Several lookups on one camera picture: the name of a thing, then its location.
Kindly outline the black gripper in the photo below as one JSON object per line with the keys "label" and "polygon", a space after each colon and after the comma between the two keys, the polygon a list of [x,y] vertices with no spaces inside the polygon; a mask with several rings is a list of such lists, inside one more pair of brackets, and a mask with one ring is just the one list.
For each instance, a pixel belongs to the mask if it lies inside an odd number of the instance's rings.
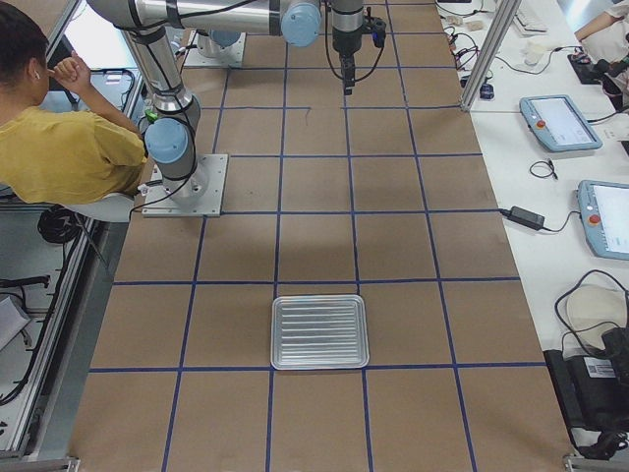
{"label": "black gripper", "polygon": [[339,70],[333,72],[342,82],[344,94],[351,95],[352,87],[357,81],[355,54],[360,50],[360,46],[334,46],[333,49],[339,58]]}

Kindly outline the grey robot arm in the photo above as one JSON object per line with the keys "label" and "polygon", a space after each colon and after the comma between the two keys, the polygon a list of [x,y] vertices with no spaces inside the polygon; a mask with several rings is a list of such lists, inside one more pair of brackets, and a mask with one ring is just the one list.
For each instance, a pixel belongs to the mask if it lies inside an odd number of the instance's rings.
{"label": "grey robot arm", "polygon": [[359,81],[355,55],[364,36],[382,47],[386,25],[361,1],[92,1],[90,8],[119,30],[140,67],[157,115],[144,143],[160,185],[145,192],[147,217],[216,216],[222,209],[228,157],[200,154],[196,133],[200,102],[185,86],[167,29],[192,29],[219,47],[245,33],[281,36],[307,47],[320,31],[331,34],[328,50],[340,61],[345,94]]}

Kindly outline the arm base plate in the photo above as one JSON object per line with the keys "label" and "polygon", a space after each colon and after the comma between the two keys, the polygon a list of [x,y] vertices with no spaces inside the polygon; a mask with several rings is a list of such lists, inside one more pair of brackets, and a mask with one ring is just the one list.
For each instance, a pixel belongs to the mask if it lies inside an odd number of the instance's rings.
{"label": "arm base plate", "polygon": [[243,66],[245,42],[244,32],[197,29],[189,40],[184,66],[240,69]]}
{"label": "arm base plate", "polygon": [[145,217],[217,217],[222,210],[228,168],[227,154],[198,154],[197,169],[182,189],[181,183],[162,177],[157,164],[151,179],[160,180],[145,192]]}

